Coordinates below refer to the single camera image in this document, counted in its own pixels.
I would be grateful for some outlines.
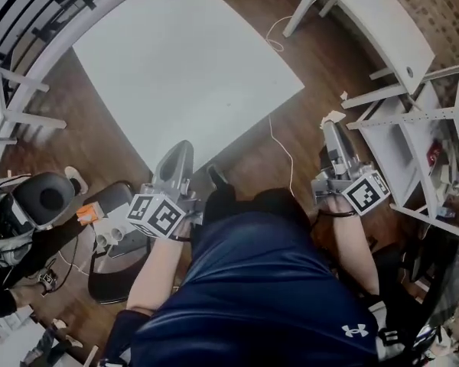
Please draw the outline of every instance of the under armour logo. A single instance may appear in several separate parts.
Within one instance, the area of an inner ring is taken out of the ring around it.
[[[359,323],[357,325],[357,328],[358,329],[351,329],[349,328],[348,325],[342,326],[342,329],[345,332],[345,336],[347,337],[353,337],[354,334],[359,334],[359,333],[362,337],[365,337],[369,334],[367,330],[364,330],[366,329],[366,325],[364,325],[363,323]]]

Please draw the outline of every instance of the red object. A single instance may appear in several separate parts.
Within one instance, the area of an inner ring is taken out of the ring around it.
[[[428,166],[432,167],[437,161],[438,155],[442,152],[442,145],[439,141],[435,140],[427,152]]]

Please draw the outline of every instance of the navy blue shirt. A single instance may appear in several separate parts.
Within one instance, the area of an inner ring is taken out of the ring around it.
[[[376,362],[374,316],[297,226],[264,213],[233,216],[204,227],[193,257],[151,319],[120,313],[107,359],[130,345],[135,367]]]

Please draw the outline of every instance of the brown floor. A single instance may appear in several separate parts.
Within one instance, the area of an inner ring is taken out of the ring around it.
[[[300,0],[225,1],[265,35],[275,21],[291,15]],[[368,77],[374,67],[342,27],[329,18],[320,19],[315,9],[310,10],[298,31],[287,40],[281,36],[283,26],[281,23],[272,37],[284,44],[282,57],[306,88],[272,113],[272,123],[275,136],[295,159],[292,186],[296,197],[311,211],[310,181],[318,172],[317,155],[323,145],[320,121],[330,110],[340,109],[340,94],[344,90],[355,96],[374,89]],[[52,69],[46,83],[50,92],[39,95],[31,111],[65,119],[68,127],[46,140],[41,138],[44,132],[33,137],[30,132],[21,132],[24,140],[7,149],[0,175],[6,175],[7,169],[14,174],[61,171],[72,164],[89,181],[91,193],[116,180],[129,180],[135,186],[148,180],[148,168],[106,111],[73,51],[66,53]],[[356,118],[359,112],[348,112],[348,120]],[[369,158],[357,133],[351,132],[350,136],[362,158]],[[271,187],[284,187],[289,182],[289,159],[270,138],[267,119],[233,143],[216,161],[241,197]],[[379,240],[378,247],[401,239],[407,230],[404,219],[385,203],[363,221],[366,234]],[[316,233],[325,245],[333,239],[327,226],[320,225]],[[186,252],[182,266],[187,267],[189,259],[190,253]],[[55,268],[60,276],[67,270],[60,261]],[[59,317],[70,325],[70,333],[85,344],[85,350],[76,353],[81,359],[94,344],[103,347],[114,316],[123,306],[96,304],[89,297],[86,284],[86,277],[73,271],[62,290],[34,305],[44,323]]]

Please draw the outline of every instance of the orange object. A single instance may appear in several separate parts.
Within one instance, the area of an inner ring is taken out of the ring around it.
[[[100,208],[99,203],[86,204],[77,210],[76,215],[78,216],[78,221],[82,226],[96,222],[97,220],[104,217],[104,212]]]

